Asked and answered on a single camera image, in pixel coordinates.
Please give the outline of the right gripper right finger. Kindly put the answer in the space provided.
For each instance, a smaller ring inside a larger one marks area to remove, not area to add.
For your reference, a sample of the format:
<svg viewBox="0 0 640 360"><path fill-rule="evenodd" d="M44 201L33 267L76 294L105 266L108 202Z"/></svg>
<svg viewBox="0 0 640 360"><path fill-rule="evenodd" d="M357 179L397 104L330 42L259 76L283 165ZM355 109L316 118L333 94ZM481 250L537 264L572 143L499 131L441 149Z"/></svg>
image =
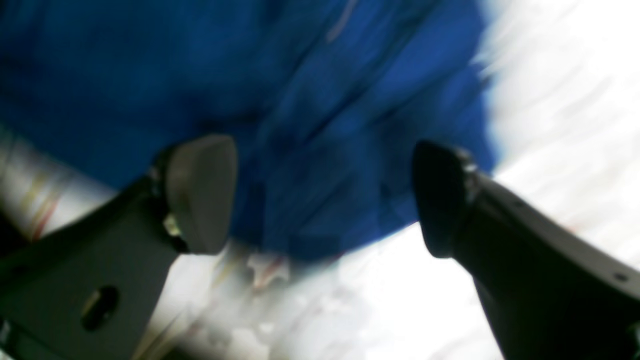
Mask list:
<svg viewBox="0 0 640 360"><path fill-rule="evenodd" d="M413 151L423 241L473 278L506 360L637 360L639 273L429 141Z"/></svg>

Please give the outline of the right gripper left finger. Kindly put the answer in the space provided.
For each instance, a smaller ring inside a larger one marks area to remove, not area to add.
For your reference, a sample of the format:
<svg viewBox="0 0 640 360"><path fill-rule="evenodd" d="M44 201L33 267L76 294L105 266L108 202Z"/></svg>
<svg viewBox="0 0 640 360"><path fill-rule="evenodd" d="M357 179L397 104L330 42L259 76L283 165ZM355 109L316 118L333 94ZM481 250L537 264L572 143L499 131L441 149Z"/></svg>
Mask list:
<svg viewBox="0 0 640 360"><path fill-rule="evenodd" d="M172 146L102 207L1 258L1 350L14 360L129 360L182 253L217 255L238 152L210 134Z"/></svg>

